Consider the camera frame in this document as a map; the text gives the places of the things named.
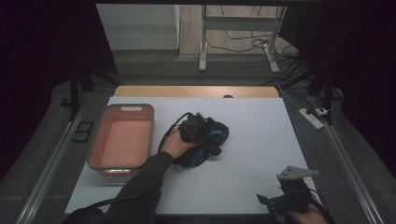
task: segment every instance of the black sleeve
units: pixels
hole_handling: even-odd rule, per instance
[[[148,159],[145,168],[128,181],[117,198],[145,195],[148,197],[112,204],[99,223],[154,223],[155,212],[161,198],[158,190],[163,184],[163,175],[172,164],[173,158],[159,152]]]

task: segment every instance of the white table top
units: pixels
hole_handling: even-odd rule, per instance
[[[217,157],[193,169],[171,165],[157,214],[267,214],[256,194],[282,195],[276,175],[288,165],[307,168],[281,98],[112,97],[108,104],[143,103],[155,109],[151,155],[186,112],[201,112],[230,128]],[[129,179],[103,177],[85,165],[65,212],[114,198]],[[315,189],[311,178],[305,182]]]

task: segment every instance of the wooden floor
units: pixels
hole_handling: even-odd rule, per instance
[[[207,6],[207,15],[235,16],[235,17],[264,17],[273,18],[276,15],[276,7],[235,7],[235,6]],[[230,37],[251,37],[251,31],[207,31],[206,39],[208,54],[264,54],[262,48],[253,48],[253,38],[232,39]],[[269,35],[271,33],[254,32],[254,36]],[[202,6],[180,6],[180,44],[179,54],[199,54],[202,36]],[[260,39],[266,40],[269,36],[262,36]],[[221,47],[246,52],[233,52],[225,49],[216,49],[209,46]],[[276,39],[276,46],[284,48],[288,45],[282,38]]]

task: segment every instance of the power strip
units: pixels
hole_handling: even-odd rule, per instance
[[[312,125],[315,129],[319,130],[324,127],[322,122],[320,122],[315,116],[312,114],[307,114],[305,108],[301,108],[298,112]]]

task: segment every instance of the person's hand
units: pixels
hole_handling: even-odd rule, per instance
[[[314,194],[312,194],[312,197],[315,201],[318,201]],[[304,213],[289,212],[287,215],[297,224],[328,224],[323,213],[312,203],[308,205]]]
[[[180,131],[174,129],[166,138],[162,151],[169,153],[174,159],[183,155],[189,148],[196,147],[197,144],[185,143],[181,139]]]

